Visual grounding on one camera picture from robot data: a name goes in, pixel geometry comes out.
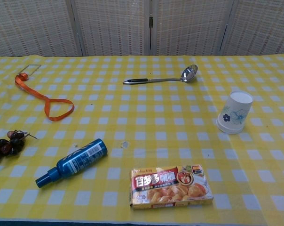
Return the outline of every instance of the grapes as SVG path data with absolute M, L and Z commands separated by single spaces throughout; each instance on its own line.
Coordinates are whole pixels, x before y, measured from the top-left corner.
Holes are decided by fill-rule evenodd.
M 5 144 L 8 143 L 8 140 L 6 139 L 0 139 L 0 147 L 4 146 Z
M 24 147 L 25 137 L 27 136 L 31 136 L 37 139 L 29 133 L 22 132 L 20 130 L 8 131 L 7 137 L 10 139 L 10 141 L 6 139 L 0 139 L 0 157 L 7 155 L 17 155 Z
M 24 133 L 17 133 L 16 134 L 16 138 L 19 138 L 19 139 L 21 139 L 21 138 L 23 138 L 25 135 L 24 135 Z
M 0 153 L 2 153 L 4 156 L 7 156 L 11 152 L 11 149 L 12 145 L 10 143 L 7 143 L 1 148 Z
M 7 136 L 9 139 L 15 139 L 15 138 L 18 138 L 18 139 L 21 139 L 23 138 L 25 135 L 23 132 L 16 132 L 16 131 L 8 131 L 7 132 Z
M 13 134 L 15 134 L 15 133 L 16 133 L 16 132 L 14 132 L 14 131 L 8 131 L 8 132 L 7 132 L 8 138 L 11 139 L 11 136 L 12 136 Z
M 21 151 L 20 147 L 13 147 L 10 151 L 10 154 L 11 155 L 17 155 L 17 154 L 19 154 L 20 151 Z
M 10 144 L 12 145 L 12 147 L 23 147 L 24 141 L 18 138 L 15 138 L 15 139 L 10 140 Z

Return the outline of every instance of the bottle label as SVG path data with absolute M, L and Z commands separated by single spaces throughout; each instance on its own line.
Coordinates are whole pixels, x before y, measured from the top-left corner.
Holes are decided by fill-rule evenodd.
M 90 147 L 85 146 L 85 148 L 87 149 L 82 153 L 78 153 L 78 155 L 74 155 L 74 158 L 67 162 L 67 166 L 72 174 L 77 173 L 104 156 L 104 152 L 99 144 Z

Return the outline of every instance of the ladle handle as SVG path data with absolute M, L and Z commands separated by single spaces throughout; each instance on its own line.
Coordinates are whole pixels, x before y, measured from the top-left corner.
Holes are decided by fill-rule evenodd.
M 127 81 L 124 81 L 123 84 L 133 85 L 160 81 L 181 81 L 181 79 L 129 79 Z

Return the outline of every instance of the blue spray bottle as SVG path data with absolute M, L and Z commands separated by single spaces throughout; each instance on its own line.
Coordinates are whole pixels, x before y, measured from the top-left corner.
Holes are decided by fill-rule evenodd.
M 56 167 L 50 169 L 47 174 L 43 175 L 35 182 L 37 186 L 41 188 L 60 178 L 70 177 L 105 156 L 107 153 L 108 150 L 104 142 L 101 139 L 97 139 L 58 161 Z

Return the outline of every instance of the grape stem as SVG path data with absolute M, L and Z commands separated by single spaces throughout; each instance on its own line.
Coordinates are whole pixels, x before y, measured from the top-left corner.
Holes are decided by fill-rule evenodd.
M 35 136 L 31 135 L 30 133 L 23 132 L 23 131 L 21 131 L 21 130 L 16 130 L 16 129 L 15 129 L 15 132 L 22 132 L 22 133 L 26 134 L 26 136 L 24 136 L 22 139 L 24 139 L 24 138 L 27 137 L 27 136 L 31 136 L 31 137 L 37 139 Z

